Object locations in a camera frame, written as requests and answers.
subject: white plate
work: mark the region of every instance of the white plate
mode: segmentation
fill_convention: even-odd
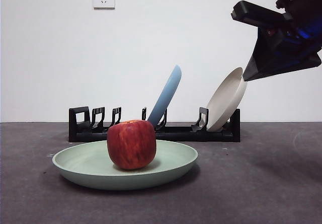
[[[63,177],[76,184],[103,190],[133,190],[165,184],[187,173],[198,157],[187,145],[157,140],[154,160],[142,169],[116,167],[107,142],[90,142],[62,150],[52,161]]]
[[[233,70],[224,79],[207,105],[207,131],[218,131],[228,121],[242,100],[246,87],[247,82],[243,80],[241,67]]]
[[[163,88],[154,108],[147,119],[153,127],[156,127],[175,94],[181,80],[181,69],[178,65],[173,69],[165,87]]]

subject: dish rack divider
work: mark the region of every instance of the dish rack divider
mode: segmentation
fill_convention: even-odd
[[[69,130],[68,140],[70,142],[92,142],[107,139],[108,129],[120,123],[121,107],[112,110],[112,122],[104,126],[105,107],[94,108],[92,110],[92,121],[90,120],[89,107],[77,107],[69,109]],[[76,115],[84,113],[84,121],[77,122]],[[96,115],[101,114],[101,120],[96,122]],[[215,141],[215,142],[240,142],[240,109],[236,109],[217,132],[207,132],[209,110],[199,108],[199,118],[189,125],[188,122],[167,123],[167,110],[163,114],[163,119],[155,128],[156,138],[169,141]],[[146,119],[146,107],[142,109],[142,120]]]

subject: gray carpet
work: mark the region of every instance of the gray carpet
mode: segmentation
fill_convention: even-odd
[[[51,162],[66,123],[1,124],[1,223],[322,223],[322,123],[242,123],[241,143],[185,142],[199,158],[182,178],[100,191]]]

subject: robotic arm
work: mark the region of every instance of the robotic arm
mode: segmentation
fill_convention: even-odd
[[[277,0],[276,7],[285,13],[246,1],[233,7],[234,20],[258,27],[245,81],[321,64],[317,52],[322,47],[322,0]]]

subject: red apple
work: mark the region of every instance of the red apple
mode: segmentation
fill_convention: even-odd
[[[131,120],[109,128],[107,149],[113,163],[126,170],[148,165],[155,156],[153,125],[144,120]]]

